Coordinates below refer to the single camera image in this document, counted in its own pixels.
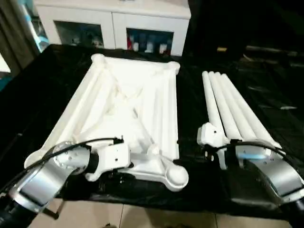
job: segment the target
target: black plastic sheet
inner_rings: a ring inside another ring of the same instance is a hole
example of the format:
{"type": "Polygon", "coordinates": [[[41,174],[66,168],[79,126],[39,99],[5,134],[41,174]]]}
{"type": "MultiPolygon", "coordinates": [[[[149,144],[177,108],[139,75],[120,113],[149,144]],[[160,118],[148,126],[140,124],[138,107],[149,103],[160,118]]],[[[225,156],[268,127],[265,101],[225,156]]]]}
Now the black plastic sheet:
{"type": "MultiPolygon", "coordinates": [[[[23,169],[60,118],[91,65],[90,56],[169,62],[174,59],[123,50],[96,50],[51,45],[0,92],[0,186],[23,169]]],[[[261,184],[248,171],[221,171],[217,159],[205,162],[196,144],[198,128],[208,121],[201,73],[226,73],[287,154],[303,154],[301,69],[286,69],[220,58],[176,59],[180,159],[189,173],[181,192],[162,184],[105,173],[97,182],[73,176],[60,196],[183,211],[213,211],[233,215],[282,218],[261,184]]]]}

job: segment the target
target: tiled floor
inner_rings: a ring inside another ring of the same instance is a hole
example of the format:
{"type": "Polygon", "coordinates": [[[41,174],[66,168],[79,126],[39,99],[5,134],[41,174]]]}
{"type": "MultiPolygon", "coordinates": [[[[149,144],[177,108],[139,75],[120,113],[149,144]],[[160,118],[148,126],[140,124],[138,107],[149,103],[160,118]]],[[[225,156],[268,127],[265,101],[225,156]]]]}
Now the tiled floor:
{"type": "MultiPolygon", "coordinates": [[[[49,209],[57,210],[56,199],[49,209]]],[[[40,214],[30,228],[290,228],[285,221],[232,217],[213,213],[182,213],[122,204],[65,202],[57,221],[40,214]]]]}

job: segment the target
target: white plastic bracket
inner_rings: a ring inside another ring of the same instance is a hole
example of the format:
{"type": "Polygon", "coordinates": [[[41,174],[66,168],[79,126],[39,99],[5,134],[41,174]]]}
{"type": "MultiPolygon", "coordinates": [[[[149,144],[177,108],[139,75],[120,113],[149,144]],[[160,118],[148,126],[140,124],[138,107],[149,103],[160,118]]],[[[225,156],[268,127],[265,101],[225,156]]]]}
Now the white plastic bracket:
{"type": "Polygon", "coordinates": [[[152,145],[147,154],[131,153],[132,168],[119,172],[133,175],[136,179],[163,183],[171,191],[182,190],[189,181],[186,169],[159,155],[152,145]]]}
{"type": "Polygon", "coordinates": [[[94,173],[87,173],[88,181],[96,181],[106,171],[125,168],[131,164],[129,148],[126,143],[96,148],[99,162],[94,173]]]}
{"type": "MultiPolygon", "coordinates": [[[[198,130],[197,143],[201,146],[209,145],[212,147],[220,147],[229,143],[229,139],[223,134],[221,130],[213,126],[211,123],[203,124],[198,130]]],[[[218,150],[219,166],[222,170],[226,170],[225,163],[225,151],[226,149],[218,150]]]]}

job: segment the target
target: white plastic tray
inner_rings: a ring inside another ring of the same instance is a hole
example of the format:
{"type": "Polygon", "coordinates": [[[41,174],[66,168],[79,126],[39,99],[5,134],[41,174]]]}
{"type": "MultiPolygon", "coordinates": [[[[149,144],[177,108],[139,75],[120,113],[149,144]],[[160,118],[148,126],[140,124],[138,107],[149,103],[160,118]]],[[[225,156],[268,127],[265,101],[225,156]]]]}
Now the white plastic tray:
{"type": "Polygon", "coordinates": [[[51,134],[24,166],[62,141],[122,135],[131,153],[147,153],[150,145],[157,144],[161,155],[178,159],[176,74],[180,65],[101,54],[91,59],[91,67],[51,134]]]}

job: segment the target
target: cabinet door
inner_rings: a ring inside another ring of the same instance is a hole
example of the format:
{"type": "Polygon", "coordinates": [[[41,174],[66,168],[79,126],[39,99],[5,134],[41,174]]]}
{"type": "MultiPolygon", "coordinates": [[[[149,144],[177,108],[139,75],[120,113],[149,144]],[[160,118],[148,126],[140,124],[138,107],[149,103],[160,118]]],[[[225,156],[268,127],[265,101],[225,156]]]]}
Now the cabinet door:
{"type": "Polygon", "coordinates": [[[113,13],[113,24],[116,48],[138,43],[141,51],[158,52],[165,46],[168,54],[181,56],[189,20],[113,13]]]}
{"type": "Polygon", "coordinates": [[[50,43],[115,48],[110,12],[44,6],[37,10],[50,43]]]}

